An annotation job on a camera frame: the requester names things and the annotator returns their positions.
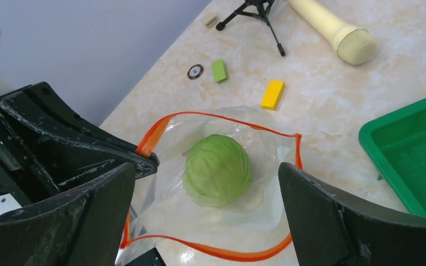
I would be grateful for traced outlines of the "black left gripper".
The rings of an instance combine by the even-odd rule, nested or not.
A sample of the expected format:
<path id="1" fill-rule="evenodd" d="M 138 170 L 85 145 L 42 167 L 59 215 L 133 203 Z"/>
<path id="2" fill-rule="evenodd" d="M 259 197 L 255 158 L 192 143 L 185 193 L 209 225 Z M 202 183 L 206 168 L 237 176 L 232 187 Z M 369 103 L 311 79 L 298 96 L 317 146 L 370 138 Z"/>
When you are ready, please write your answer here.
<path id="1" fill-rule="evenodd" d="M 24 204 L 86 183 L 123 163 L 135 178 L 156 173 L 157 156 L 91 124 L 46 82 L 0 96 L 0 164 L 5 187 Z"/>

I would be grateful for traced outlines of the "green plastic tray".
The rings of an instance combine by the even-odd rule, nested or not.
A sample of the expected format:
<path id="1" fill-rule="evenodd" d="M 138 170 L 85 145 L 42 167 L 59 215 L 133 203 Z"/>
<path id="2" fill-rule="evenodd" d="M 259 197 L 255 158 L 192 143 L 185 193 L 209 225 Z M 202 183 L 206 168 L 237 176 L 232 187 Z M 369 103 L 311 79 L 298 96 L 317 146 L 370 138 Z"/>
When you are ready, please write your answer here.
<path id="1" fill-rule="evenodd" d="M 426 98 L 367 122 L 358 138 L 408 212 L 426 217 Z"/>

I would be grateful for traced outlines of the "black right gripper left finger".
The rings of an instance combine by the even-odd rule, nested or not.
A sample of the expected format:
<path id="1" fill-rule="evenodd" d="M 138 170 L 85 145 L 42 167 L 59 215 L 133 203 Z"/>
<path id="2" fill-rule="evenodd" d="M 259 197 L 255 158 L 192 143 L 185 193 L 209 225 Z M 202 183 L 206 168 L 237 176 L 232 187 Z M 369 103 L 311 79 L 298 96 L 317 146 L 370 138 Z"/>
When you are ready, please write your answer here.
<path id="1" fill-rule="evenodd" d="M 134 186 L 124 163 L 0 215 L 0 265 L 114 265 Z"/>

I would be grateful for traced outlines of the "clear zip bag orange zipper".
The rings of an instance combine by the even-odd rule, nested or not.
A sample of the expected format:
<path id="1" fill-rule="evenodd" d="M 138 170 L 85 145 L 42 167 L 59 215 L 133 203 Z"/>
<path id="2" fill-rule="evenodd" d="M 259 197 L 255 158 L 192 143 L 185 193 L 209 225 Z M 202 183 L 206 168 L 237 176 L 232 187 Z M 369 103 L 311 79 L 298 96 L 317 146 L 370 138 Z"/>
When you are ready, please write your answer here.
<path id="1" fill-rule="evenodd" d="M 182 184 L 187 155 L 210 135 L 236 140 L 247 152 L 252 182 L 235 202 L 195 204 Z M 301 135 L 278 128 L 257 108 L 183 111 L 159 119 L 136 152 L 156 155 L 155 174 L 138 179 L 116 257 L 127 265 L 153 247 L 168 265 L 266 261 L 291 265 L 291 235 L 278 180 L 282 162 L 301 166 Z"/>

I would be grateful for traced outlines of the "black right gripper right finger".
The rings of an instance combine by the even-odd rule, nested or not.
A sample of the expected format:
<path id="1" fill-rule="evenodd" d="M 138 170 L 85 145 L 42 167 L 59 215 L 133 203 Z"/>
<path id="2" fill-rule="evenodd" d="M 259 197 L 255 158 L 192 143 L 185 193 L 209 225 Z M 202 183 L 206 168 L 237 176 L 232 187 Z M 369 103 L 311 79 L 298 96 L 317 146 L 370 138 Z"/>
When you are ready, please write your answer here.
<path id="1" fill-rule="evenodd" d="M 362 199 L 288 162 L 278 180 L 300 265 L 426 265 L 426 218 Z"/>

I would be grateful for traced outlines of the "green cabbage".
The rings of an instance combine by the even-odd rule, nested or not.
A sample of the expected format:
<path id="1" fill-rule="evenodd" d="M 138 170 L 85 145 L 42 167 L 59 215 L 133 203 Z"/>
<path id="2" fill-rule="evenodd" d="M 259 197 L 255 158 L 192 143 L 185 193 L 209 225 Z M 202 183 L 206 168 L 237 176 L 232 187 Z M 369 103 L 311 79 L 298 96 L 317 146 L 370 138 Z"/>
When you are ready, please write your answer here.
<path id="1" fill-rule="evenodd" d="M 249 155 L 229 136 L 210 135 L 187 155 L 182 184 L 198 206 L 225 207 L 239 199 L 251 182 Z"/>

